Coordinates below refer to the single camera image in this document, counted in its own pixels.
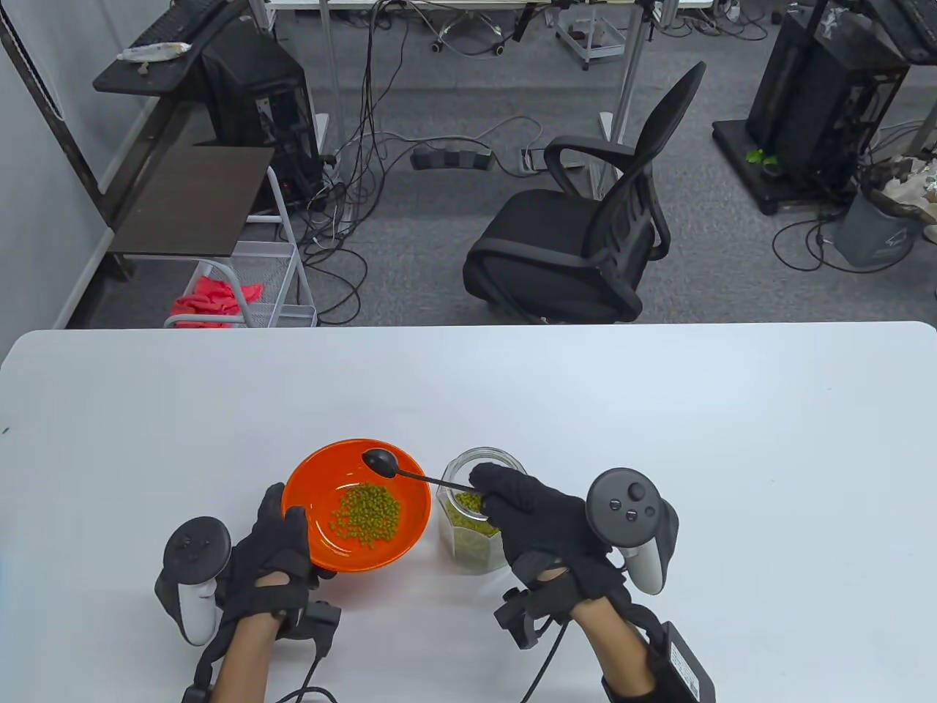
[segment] black computer case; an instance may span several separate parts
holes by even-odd
[[[216,142],[273,146],[284,200],[305,207],[321,189],[322,161],[303,67],[251,18],[229,24],[203,56]],[[272,206],[265,187],[256,209]]]
[[[746,129],[787,174],[827,191],[841,191],[898,93],[908,65],[849,15],[840,16],[828,29],[821,24],[815,37],[807,37],[809,16],[785,15]],[[804,65],[787,100],[780,101],[781,77],[795,52],[806,52]]]

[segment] white wall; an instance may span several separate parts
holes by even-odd
[[[30,330],[64,325],[112,236],[0,51],[0,360]]]
[[[166,11],[169,0],[3,0],[3,5],[105,190],[155,103],[98,93],[91,81]]]

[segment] black spoon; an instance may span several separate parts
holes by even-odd
[[[376,473],[378,476],[382,476],[384,478],[394,478],[399,474],[401,476],[406,476],[407,478],[412,478],[416,481],[423,481],[428,484],[436,484],[437,486],[445,486],[446,488],[454,488],[455,490],[465,491],[466,493],[475,493],[480,496],[483,495],[482,491],[480,491],[478,488],[473,488],[472,486],[451,484],[448,481],[442,481],[439,478],[430,478],[429,476],[421,476],[419,473],[413,473],[412,471],[404,471],[397,463],[397,457],[388,452],[386,449],[369,449],[361,455],[361,459],[368,469]]]

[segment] glass jar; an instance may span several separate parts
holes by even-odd
[[[442,479],[467,485],[471,470],[488,461],[527,473],[521,463],[507,452],[494,447],[476,447],[449,462]],[[440,486],[436,491],[436,498],[442,507],[439,520],[442,543],[455,562],[470,571],[484,574],[499,569],[507,563],[501,545],[501,533],[488,524],[484,515],[460,502],[458,496],[461,493],[463,491],[445,486]]]

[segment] power strip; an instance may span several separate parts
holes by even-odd
[[[429,169],[473,169],[475,171],[491,171],[495,157],[491,149],[453,149],[452,147],[437,148],[435,146],[418,146],[410,153],[410,166],[414,171],[428,171]]]

